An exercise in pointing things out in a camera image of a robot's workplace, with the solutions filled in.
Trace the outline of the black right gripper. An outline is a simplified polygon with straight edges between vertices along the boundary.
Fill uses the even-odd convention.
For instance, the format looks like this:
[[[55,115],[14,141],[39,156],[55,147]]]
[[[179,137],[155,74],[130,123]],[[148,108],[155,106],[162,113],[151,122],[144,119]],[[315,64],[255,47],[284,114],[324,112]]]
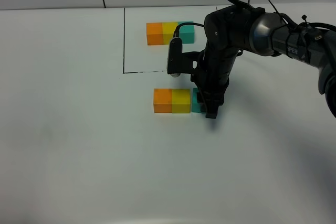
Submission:
[[[214,50],[206,48],[200,54],[196,72],[191,75],[191,81],[198,88],[197,101],[201,112],[208,119],[217,118],[218,109],[223,105],[224,93],[229,83],[239,49],[226,48]]]

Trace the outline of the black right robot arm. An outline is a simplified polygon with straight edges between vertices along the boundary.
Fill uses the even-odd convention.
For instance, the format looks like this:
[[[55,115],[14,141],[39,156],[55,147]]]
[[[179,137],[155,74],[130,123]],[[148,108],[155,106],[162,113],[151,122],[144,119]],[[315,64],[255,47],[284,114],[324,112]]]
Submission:
[[[240,0],[208,14],[204,20],[207,38],[192,81],[199,93],[201,110],[217,117],[224,103],[235,59],[244,51],[260,56],[285,55],[318,69],[318,90],[329,110],[335,112],[335,26],[310,23],[306,16],[295,23],[277,10],[268,13]]]

